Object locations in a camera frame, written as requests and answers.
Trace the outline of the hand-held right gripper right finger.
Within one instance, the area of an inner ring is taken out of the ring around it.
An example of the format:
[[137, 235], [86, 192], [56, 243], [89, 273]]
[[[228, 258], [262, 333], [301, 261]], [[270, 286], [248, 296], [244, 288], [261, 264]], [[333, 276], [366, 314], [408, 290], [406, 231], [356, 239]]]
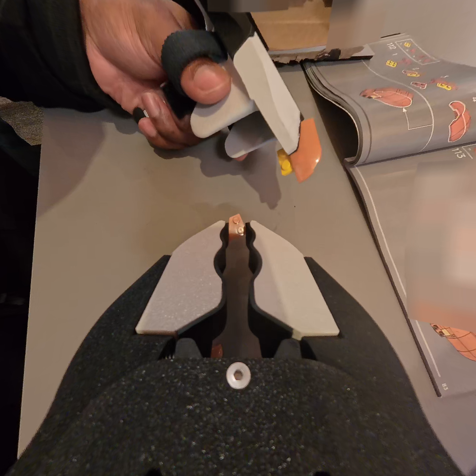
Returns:
[[252, 245], [261, 259], [253, 282], [258, 310], [275, 318], [297, 340], [338, 336], [339, 328], [304, 255], [257, 221], [249, 224], [255, 233]]

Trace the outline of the person's left hand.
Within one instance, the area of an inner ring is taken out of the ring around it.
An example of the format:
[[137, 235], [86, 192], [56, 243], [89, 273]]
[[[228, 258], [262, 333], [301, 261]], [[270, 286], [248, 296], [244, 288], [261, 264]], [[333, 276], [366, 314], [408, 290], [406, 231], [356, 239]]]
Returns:
[[146, 111], [138, 122], [148, 142], [159, 149], [197, 145], [190, 117], [176, 117], [161, 85], [167, 81], [161, 53], [166, 38], [198, 24], [173, 1], [82, 0], [82, 27], [89, 65], [100, 89], [123, 110]]

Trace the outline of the grey instruction booklet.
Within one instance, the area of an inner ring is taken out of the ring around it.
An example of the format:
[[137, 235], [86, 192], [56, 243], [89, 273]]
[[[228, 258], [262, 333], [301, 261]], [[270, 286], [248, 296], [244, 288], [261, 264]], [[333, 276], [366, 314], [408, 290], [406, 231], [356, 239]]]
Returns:
[[313, 89], [352, 119], [356, 151], [344, 163], [439, 397], [475, 392], [475, 333], [435, 317], [408, 317], [405, 238], [420, 163], [475, 159], [475, 66], [439, 59], [408, 34], [366, 46], [370, 59], [302, 67]]

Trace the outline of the cardboard box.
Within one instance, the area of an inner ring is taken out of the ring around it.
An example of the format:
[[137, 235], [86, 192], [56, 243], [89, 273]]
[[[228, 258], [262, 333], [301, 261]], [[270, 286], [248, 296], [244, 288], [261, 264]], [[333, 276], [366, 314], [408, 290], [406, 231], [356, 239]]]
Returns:
[[276, 63], [369, 59], [373, 51], [364, 19], [365, 1], [270, 1], [269, 9], [251, 12], [251, 18]]

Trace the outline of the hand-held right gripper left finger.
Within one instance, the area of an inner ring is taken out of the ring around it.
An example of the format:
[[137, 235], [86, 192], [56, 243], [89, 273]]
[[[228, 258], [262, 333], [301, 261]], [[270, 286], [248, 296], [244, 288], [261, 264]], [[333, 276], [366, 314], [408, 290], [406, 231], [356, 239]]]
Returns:
[[224, 226], [217, 221], [173, 251], [136, 325], [137, 334], [178, 336], [218, 308], [223, 291], [215, 257]]

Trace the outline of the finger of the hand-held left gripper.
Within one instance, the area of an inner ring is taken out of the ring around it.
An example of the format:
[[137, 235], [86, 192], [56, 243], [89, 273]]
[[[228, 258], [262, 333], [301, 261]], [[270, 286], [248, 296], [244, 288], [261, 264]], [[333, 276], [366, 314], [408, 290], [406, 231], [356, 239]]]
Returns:
[[239, 158], [273, 140], [273, 132], [266, 123], [235, 123], [225, 140], [225, 152]]
[[234, 66], [284, 151], [294, 153], [299, 145], [301, 112], [257, 33], [236, 51]]

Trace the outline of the grey desk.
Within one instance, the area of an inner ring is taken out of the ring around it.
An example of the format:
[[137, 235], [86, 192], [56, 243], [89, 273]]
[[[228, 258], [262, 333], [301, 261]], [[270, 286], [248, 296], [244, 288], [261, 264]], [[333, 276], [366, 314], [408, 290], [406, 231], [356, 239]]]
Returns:
[[325, 125], [331, 107], [299, 66], [280, 70], [323, 158], [310, 180], [282, 177], [272, 146], [244, 164], [213, 138], [155, 152], [132, 120], [107, 111], [45, 110], [18, 455], [45, 418], [92, 325], [161, 256], [240, 213], [312, 257], [367, 311], [394, 347], [438, 438], [461, 470], [475, 465], [474, 394], [438, 398], [355, 189]]

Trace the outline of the brown curved brick piece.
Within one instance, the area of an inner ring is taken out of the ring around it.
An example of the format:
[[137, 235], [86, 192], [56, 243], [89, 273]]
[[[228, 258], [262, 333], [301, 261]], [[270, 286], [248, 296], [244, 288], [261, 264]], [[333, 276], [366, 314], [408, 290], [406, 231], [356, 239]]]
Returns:
[[294, 153], [287, 154], [284, 149], [277, 151], [281, 175], [294, 174], [299, 183], [311, 177], [321, 156], [322, 146], [313, 118], [301, 121], [298, 148]]

